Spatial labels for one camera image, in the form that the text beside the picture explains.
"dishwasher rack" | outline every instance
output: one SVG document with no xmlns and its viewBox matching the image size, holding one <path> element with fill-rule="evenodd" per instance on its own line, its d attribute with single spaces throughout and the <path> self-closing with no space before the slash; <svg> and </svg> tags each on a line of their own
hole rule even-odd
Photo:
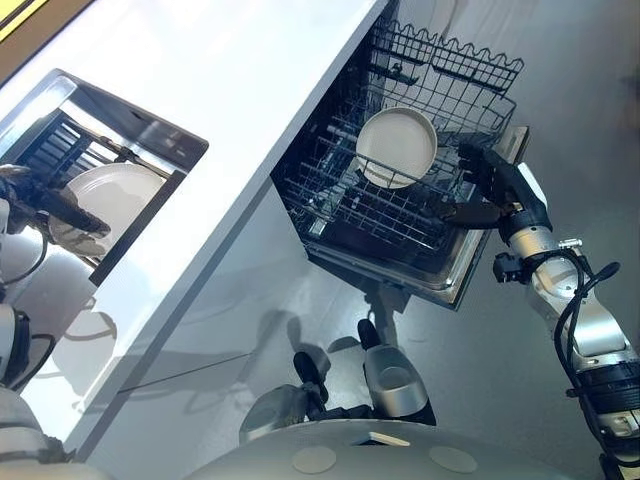
<svg viewBox="0 0 640 480">
<path fill-rule="evenodd" d="M 328 223 L 344 222 L 394 247 L 437 252 L 452 228 L 435 218 L 430 205 L 469 201 L 474 191 L 458 168 L 456 147 L 491 146 L 500 138 L 516 106 L 505 94 L 524 62 L 395 20 L 379 19 L 365 42 L 367 61 L 347 65 L 348 74 L 332 87 L 339 102 L 328 107 L 328 124 L 314 133 L 312 152 L 283 162 L 281 196 L 297 231 L 311 237 L 319 238 Z M 431 120 L 438 152 L 423 178 L 403 173 L 415 183 L 387 189 L 362 171 L 370 162 L 382 165 L 394 172 L 390 184 L 400 172 L 384 159 L 358 155 L 355 144 L 369 118 L 395 106 Z"/>
</svg>

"wire rack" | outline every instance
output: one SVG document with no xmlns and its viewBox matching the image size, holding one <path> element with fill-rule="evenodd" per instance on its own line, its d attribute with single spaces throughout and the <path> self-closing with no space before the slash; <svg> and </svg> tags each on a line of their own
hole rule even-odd
<svg viewBox="0 0 640 480">
<path fill-rule="evenodd" d="M 62 188 L 71 179 L 100 165 L 119 160 L 95 134 L 60 110 L 14 163 L 30 167 L 49 188 Z"/>
<path fill-rule="evenodd" d="M 515 103 L 505 94 L 524 67 L 487 49 L 444 40 L 425 29 L 378 21 L 367 40 L 370 62 L 363 84 L 348 85 L 332 105 L 326 131 L 313 152 L 285 165 L 285 203 L 298 231 L 322 234 L 342 221 L 398 247 L 438 251 L 450 227 L 436 219 L 434 201 L 467 201 L 473 186 L 463 181 L 456 147 L 461 142 L 494 144 L 506 128 Z M 438 136 L 436 160 L 423 178 L 413 178 L 355 151 L 362 126 L 382 109 L 404 106 L 421 111 Z M 411 178 L 404 188 L 384 188 L 362 174 L 370 165 L 391 173 L 388 186 Z"/>
</svg>

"kitchen counter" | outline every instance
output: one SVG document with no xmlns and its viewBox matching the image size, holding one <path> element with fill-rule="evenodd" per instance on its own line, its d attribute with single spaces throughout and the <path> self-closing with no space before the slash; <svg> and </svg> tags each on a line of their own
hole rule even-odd
<svg viewBox="0 0 640 480">
<path fill-rule="evenodd" d="M 164 0 L 98 0 L 0 89 L 2 118 L 59 68 L 210 144 L 91 300 L 91 310 L 117 327 L 95 378 L 79 393 L 52 357 L 24 390 L 45 433 L 67 448 L 97 441 L 119 408 L 116 393 L 145 375 L 385 4 L 198 0 L 185 9 Z"/>
</svg>

